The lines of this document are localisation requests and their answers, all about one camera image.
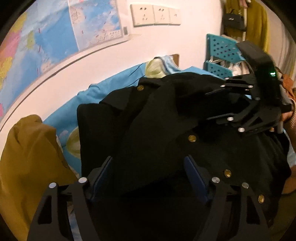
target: silver screw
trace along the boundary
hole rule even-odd
[[[247,183],[242,183],[242,187],[245,188],[245,189],[248,189],[248,188],[249,188],[249,184],[247,184]]]
[[[81,177],[81,178],[78,179],[78,182],[85,183],[85,182],[87,182],[87,178],[86,177]]]
[[[214,182],[214,183],[219,183],[219,182],[220,182],[220,178],[218,178],[218,177],[213,177],[213,178],[212,178],[212,182]]]
[[[55,188],[57,186],[57,184],[56,183],[51,183],[48,186],[49,186],[49,188]]]

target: yellow-green clothing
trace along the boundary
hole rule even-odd
[[[240,7],[239,0],[227,0],[225,4],[226,13],[239,14],[243,15],[244,9]],[[243,32],[226,27],[225,34],[229,37],[232,37],[237,40],[242,39]],[[265,52],[268,52],[269,47],[269,30],[268,30],[268,19],[266,10],[262,5],[260,5],[255,0],[252,0],[249,3],[247,8],[247,32],[246,40],[249,40],[263,49]]]
[[[0,213],[18,241],[26,241],[41,197],[51,182],[77,180],[56,141],[56,129],[37,115],[9,131],[0,161]]]

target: power outlet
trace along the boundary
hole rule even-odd
[[[153,5],[155,24],[170,24],[170,11],[168,7]]]
[[[134,27],[154,24],[155,20],[152,5],[131,4],[131,13]]]
[[[170,8],[170,24],[181,25],[181,10],[178,8]]]

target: teal perforated panel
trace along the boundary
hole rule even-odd
[[[211,56],[227,60],[231,63],[245,60],[236,47],[236,42],[234,40],[218,35],[207,34],[207,41],[209,41],[210,44]]]
[[[232,77],[232,71],[228,68],[225,68],[219,64],[210,63],[209,61],[206,61],[206,63],[208,72],[216,75],[217,77],[222,79]]]

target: clothing pile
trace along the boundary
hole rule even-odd
[[[242,136],[231,125],[207,121],[245,108],[234,103],[229,93],[206,95],[223,83],[191,72],[160,79],[141,77],[136,86],[114,90],[99,103],[78,106],[81,175],[88,176],[108,156],[113,157],[113,190],[129,198],[125,207],[136,240],[195,240],[199,235],[209,206],[195,198],[184,170],[188,155],[211,177],[233,187],[247,184],[267,226],[276,224],[279,200],[296,155],[284,133]],[[17,240],[26,240],[48,184],[76,180],[62,155],[56,130],[35,115],[21,119],[11,129],[0,161],[0,213]],[[227,200],[219,240],[237,232],[238,203]],[[107,214],[110,227],[106,230],[111,231],[102,234],[103,240],[128,240],[120,220],[112,212]]]

